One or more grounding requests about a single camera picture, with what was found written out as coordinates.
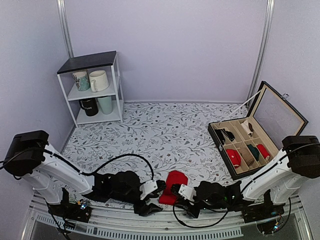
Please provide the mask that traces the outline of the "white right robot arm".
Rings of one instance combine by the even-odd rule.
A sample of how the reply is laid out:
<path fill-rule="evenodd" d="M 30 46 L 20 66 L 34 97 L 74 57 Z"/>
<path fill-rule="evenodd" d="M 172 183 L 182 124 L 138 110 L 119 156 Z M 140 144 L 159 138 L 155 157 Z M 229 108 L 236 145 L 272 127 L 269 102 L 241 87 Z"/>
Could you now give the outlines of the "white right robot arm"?
<path fill-rule="evenodd" d="M 173 208 L 198 218 L 207 209 L 241 212 L 244 220 L 261 220 L 284 213 L 289 197 L 307 180 L 320 176 L 320 142 L 314 135 L 287 136 L 276 156 L 256 173 L 234 184 L 201 181 L 197 187 L 173 184 Z"/>

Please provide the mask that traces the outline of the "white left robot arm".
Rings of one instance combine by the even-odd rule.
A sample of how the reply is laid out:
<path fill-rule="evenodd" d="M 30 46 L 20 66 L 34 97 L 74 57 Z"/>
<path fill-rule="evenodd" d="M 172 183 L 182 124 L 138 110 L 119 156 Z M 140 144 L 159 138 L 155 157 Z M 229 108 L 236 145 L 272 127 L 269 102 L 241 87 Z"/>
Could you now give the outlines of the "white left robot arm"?
<path fill-rule="evenodd" d="M 165 181 L 141 182 L 131 170 L 99 173 L 118 156 L 92 172 L 83 172 L 56 151 L 48 138 L 43 130 L 16 134 L 1 168 L 29 182 L 45 199 L 50 214 L 87 223 L 92 208 L 86 200 L 105 203 L 110 199 L 132 204 L 134 213 L 142 217 L 163 210 L 147 201 L 159 196 Z"/>

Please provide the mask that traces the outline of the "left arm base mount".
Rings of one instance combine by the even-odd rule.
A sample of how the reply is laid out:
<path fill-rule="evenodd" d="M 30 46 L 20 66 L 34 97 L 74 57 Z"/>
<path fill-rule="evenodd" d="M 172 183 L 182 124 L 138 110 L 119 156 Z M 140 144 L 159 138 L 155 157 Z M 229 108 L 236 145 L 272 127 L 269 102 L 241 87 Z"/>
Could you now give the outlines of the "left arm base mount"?
<path fill-rule="evenodd" d="M 74 220 L 88 223 L 92 208 L 87 201 L 81 199 L 77 203 L 69 201 L 69 192 L 62 188 L 62 200 L 59 204 L 48 204 L 48 212 L 54 216 L 62 217 L 64 220 Z"/>

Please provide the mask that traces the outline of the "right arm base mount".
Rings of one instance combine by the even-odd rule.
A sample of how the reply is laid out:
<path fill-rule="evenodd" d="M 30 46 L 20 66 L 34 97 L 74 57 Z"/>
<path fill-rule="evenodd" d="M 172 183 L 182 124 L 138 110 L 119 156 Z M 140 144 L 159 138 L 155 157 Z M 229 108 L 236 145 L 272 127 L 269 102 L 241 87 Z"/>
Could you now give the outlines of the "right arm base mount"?
<path fill-rule="evenodd" d="M 265 236 L 273 235 L 282 230 L 290 218 L 292 211 L 292 202 L 290 198 L 288 199 L 288 201 L 289 212 L 286 220 L 284 220 L 283 214 L 285 213 L 285 204 L 274 205 L 271 200 L 271 191 L 268 190 L 263 195 L 263 203 L 247 206 L 241 211 L 244 222 L 251 223 L 274 218 L 274 220 L 272 221 L 262 222 L 256 225 L 258 231 L 261 234 Z"/>

